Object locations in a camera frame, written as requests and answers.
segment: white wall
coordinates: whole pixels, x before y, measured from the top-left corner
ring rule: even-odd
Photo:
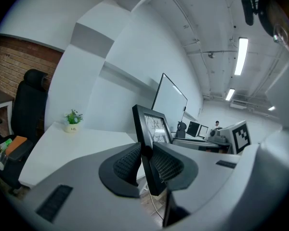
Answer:
[[[222,128],[246,120],[252,143],[263,141],[266,136],[281,128],[281,125],[276,121],[264,116],[255,115],[246,110],[231,108],[229,103],[205,101],[202,113],[199,116],[199,123],[211,129],[217,120],[220,122],[219,126]]]
[[[135,104],[151,108],[162,73],[184,93],[189,113],[197,117],[202,95],[193,67],[175,34],[150,5],[132,13],[106,61],[125,74],[102,68],[92,90],[86,127],[135,133],[131,108]]]
[[[65,51],[76,21],[103,0],[17,0],[0,25],[0,34]]]

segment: chair backrest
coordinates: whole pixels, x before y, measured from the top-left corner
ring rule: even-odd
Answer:
[[[36,128],[47,100],[47,92],[42,87],[46,75],[36,69],[25,73],[24,80],[18,86],[12,112],[14,134],[26,137],[34,144],[38,141]]]

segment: ceiling light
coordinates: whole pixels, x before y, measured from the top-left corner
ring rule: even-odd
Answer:
[[[175,88],[176,91],[182,95],[182,93],[180,92],[180,90],[176,86],[173,86],[173,88]]]
[[[226,101],[229,101],[234,93],[235,93],[235,90],[234,89],[230,89],[229,92],[228,92],[228,95],[226,97]]]
[[[247,38],[239,38],[239,53],[237,56],[235,75],[241,75],[242,73],[245,58],[246,58],[248,43],[249,43],[249,40]]]

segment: black office chair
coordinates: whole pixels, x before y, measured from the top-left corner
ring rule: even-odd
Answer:
[[[0,135],[0,144],[9,138],[13,140],[17,135],[27,138],[27,141],[10,153],[4,170],[0,170],[0,178],[12,189],[21,187],[18,181],[19,175],[34,145],[38,142],[36,127],[47,100],[47,92],[42,87],[46,75],[36,69],[30,69],[25,73],[24,80],[18,86],[12,111],[11,127],[14,134],[5,138]]]

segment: white cable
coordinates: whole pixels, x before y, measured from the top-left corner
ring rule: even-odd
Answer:
[[[155,205],[154,205],[154,203],[153,203],[153,199],[152,199],[152,195],[151,195],[151,192],[150,192],[149,187],[148,187],[148,190],[149,190],[150,198],[151,198],[151,201],[152,201],[152,204],[153,204],[153,207],[154,207],[156,213],[158,213],[158,215],[160,216],[160,218],[162,218],[162,220],[164,220],[164,218],[160,215],[160,213],[158,212],[158,210],[156,209],[156,207],[155,207]]]

